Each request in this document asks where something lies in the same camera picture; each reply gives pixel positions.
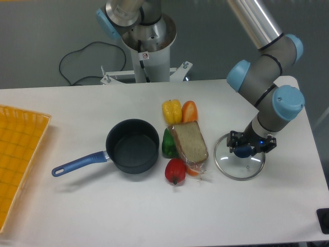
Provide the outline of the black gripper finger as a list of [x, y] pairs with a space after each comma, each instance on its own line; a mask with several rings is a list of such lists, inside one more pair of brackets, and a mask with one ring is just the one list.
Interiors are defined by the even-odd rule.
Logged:
[[243, 132], [230, 131], [227, 137], [227, 147], [229, 152], [233, 153], [238, 148], [244, 146], [244, 134]]
[[268, 153], [277, 146], [277, 140], [273, 136], [267, 136], [266, 138], [260, 138], [253, 145], [253, 156], [258, 153]]

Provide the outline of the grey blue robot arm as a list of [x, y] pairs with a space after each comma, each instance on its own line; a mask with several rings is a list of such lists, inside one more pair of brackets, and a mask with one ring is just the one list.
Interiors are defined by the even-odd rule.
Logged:
[[[227, 137], [230, 152], [240, 158], [267, 153], [276, 147], [274, 135], [303, 109], [303, 94], [275, 80], [303, 54], [301, 40], [284, 34], [262, 1], [229, 1], [261, 56], [242, 60], [227, 75], [227, 83], [258, 110], [243, 132]], [[107, 1], [96, 19], [112, 39], [131, 50], [137, 82], [170, 79], [170, 46], [176, 38], [173, 21], [162, 13], [160, 1]]]

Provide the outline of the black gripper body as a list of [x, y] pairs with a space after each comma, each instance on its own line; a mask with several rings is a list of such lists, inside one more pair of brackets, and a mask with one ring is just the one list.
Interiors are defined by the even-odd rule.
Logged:
[[241, 147], [243, 150], [247, 151], [247, 154], [253, 154], [253, 145], [257, 140], [259, 140], [260, 136], [255, 134], [254, 132], [243, 132], [244, 134], [244, 146]]

